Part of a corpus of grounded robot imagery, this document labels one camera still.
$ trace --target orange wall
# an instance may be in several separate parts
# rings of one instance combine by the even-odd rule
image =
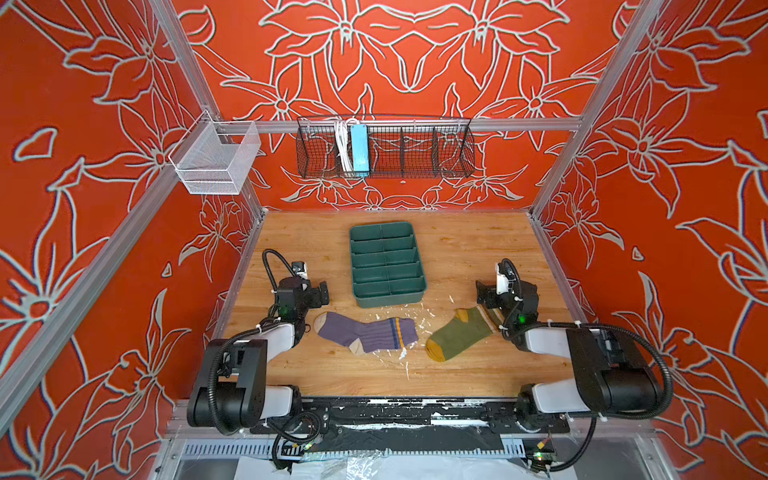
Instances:
[[[224,117],[293,120],[366,112],[578,116],[637,3],[174,4]],[[529,207],[568,134],[477,135],[472,177],[405,182],[301,179],[294,139],[264,137],[266,155],[250,178],[273,209],[490,210]]]
[[[684,478],[768,475],[768,7],[673,0],[545,213],[590,319],[673,368]]]
[[[200,113],[148,3],[1,7],[0,372]],[[3,478],[143,478],[253,219],[179,184],[0,439]]]
[[[177,184],[0,439],[0,476],[148,475],[227,298],[248,212]]]
[[[200,113],[151,14],[71,3],[0,16],[0,374]]]

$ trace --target wire mesh basket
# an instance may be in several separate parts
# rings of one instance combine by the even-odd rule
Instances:
[[[250,122],[238,137],[218,133],[223,123],[227,122],[214,121],[204,111],[168,155],[191,194],[237,195],[259,153],[261,138],[255,123]]]
[[[368,170],[344,170],[334,125],[338,117],[298,118],[296,161],[303,178],[458,178],[475,172],[475,138],[468,118],[377,115],[367,126]],[[351,135],[347,152],[352,158]]]

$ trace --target sock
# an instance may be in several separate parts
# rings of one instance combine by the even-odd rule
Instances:
[[[427,340],[427,355],[436,362],[450,360],[494,331],[495,324],[481,307],[457,309],[448,325]]]
[[[336,312],[324,312],[315,319],[315,331],[326,340],[348,347],[355,355],[400,350],[419,339],[413,320],[398,316],[361,323]]]

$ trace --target wooden tabletop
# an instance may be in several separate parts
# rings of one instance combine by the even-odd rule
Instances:
[[[413,224],[428,289],[420,303],[361,309],[352,292],[349,228],[391,221]],[[569,362],[520,352],[500,333],[444,363],[431,360],[424,349],[455,309],[476,305],[475,280],[495,283],[495,264],[504,257],[512,260],[523,280],[538,286],[540,319],[572,321],[525,214],[269,212],[225,336],[253,328],[273,303],[261,263],[265,248],[278,250],[289,262],[306,262],[314,286],[328,283],[331,304],[310,310],[308,324],[324,311],[360,322],[400,316],[414,319],[419,334],[419,341],[405,353],[355,356],[310,331],[299,345],[269,363],[270,385],[299,386],[305,396],[514,397],[526,383],[573,376]],[[287,272],[274,257],[270,261],[280,281]]]

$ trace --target black wire basket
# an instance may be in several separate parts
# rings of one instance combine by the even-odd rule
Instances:
[[[296,161],[303,178],[460,178],[475,172],[475,138],[468,118],[376,115],[368,128],[367,171],[344,171],[334,121],[354,118],[301,117]],[[352,141],[347,141],[352,158]]]

